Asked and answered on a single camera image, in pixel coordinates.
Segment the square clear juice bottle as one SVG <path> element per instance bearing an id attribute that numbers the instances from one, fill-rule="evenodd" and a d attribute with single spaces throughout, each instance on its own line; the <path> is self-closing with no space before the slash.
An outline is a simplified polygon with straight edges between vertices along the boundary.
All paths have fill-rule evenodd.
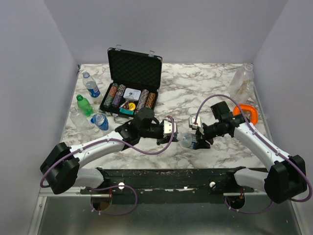
<path id="1" fill-rule="evenodd" d="M 249 81 L 252 81 L 254 78 L 253 65 L 244 64 L 237 69 L 235 72 L 232 81 L 230 82 L 227 92 L 231 97 L 234 97 L 235 94 L 239 91 L 240 87 Z"/>

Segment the blue label water bottle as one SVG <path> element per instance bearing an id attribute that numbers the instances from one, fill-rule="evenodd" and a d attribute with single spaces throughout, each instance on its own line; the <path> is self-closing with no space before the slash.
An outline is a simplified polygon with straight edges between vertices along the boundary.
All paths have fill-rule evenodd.
<path id="1" fill-rule="evenodd" d="M 83 73 L 83 84 L 88 90 L 90 96 L 92 98 L 97 98 L 101 94 L 99 88 L 96 84 L 96 81 L 92 78 L 92 76 L 88 72 Z"/>

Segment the clear Pocari Sweat bottle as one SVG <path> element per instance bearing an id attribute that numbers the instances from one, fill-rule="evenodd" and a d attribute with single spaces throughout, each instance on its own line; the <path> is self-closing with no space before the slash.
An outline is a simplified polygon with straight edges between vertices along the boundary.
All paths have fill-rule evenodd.
<path id="1" fill-rule="evenodd" d="M 246 83 L 245 87 L 243 88 L 240 103 L 241 104 L 246 103 L 249 100 L 249 98 L 251 98 L 253 93 L 254 93 L 254 82 L 250 81 L 250 82 Z"/>

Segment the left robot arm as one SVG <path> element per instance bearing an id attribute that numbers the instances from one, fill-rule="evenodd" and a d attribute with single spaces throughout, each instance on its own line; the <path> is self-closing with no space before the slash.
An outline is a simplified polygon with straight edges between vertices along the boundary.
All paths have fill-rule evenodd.
<path id="1" fill-rule="evenodd" d="M 166 146 L 155 152 L 164 152 L 177 134 L 177 125 L 171 116 L 158 121 L 150 108 L 142 108 L 134 118 L 107 135 L 96 140 L 73 146 L 64 142 L 54 146 L 40 166 L 43 175 L 40 186 L 51 188 L 54 194 L 66 192 L 71 187 L 89 187 L 97 193 L 104 193 L 109 182 L 99 169 L 86 169 L 85 165 L 108 154 L 131 148 L 139 153 L 149 152 L 135 147 L 141 138 L 164 141 Z"/>

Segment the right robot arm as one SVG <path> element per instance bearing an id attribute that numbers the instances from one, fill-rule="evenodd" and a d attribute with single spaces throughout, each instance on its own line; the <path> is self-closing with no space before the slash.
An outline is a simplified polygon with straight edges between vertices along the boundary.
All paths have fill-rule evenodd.
<path id="1" fill-rule="evenodd" d="M 190 117 L 189 127 L 196 131 L 202 148 L 209 148 L 213 139 L 229 134 L 247 147 L 265 166 L 266 172 L 245 167 L 231 169 L 225 179 L 225 187 L 235 192 L 241 187 L 263 191 L 277 204 L 305 192 L 306 168 L 299 155 L 290 156 L 267 138 L 242 114 L 234 115 L 226 102 L 211 107 L 217 122 L 206 125 L 200 117 Z"/>

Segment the clear bottle green-blue label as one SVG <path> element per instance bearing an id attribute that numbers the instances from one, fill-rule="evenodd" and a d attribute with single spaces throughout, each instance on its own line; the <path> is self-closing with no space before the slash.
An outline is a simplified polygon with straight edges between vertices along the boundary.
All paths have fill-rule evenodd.
<path id="1" fill-rule="evenodd" d="M 196 134 L 183 133 L 180 135 L 180 145 L 184 148 L 195 149 L 198 143 Z"/>

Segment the white blue water cap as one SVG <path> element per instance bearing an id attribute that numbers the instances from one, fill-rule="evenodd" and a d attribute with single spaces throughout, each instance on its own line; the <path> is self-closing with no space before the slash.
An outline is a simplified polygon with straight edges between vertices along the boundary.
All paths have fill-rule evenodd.
<path id="1" fill-rule="evenodd" d="M 178 133 L 177 136 L 176 136 L 176 139 L 177 139 L 178 141 L 182 140 L 182 134 Z"/>

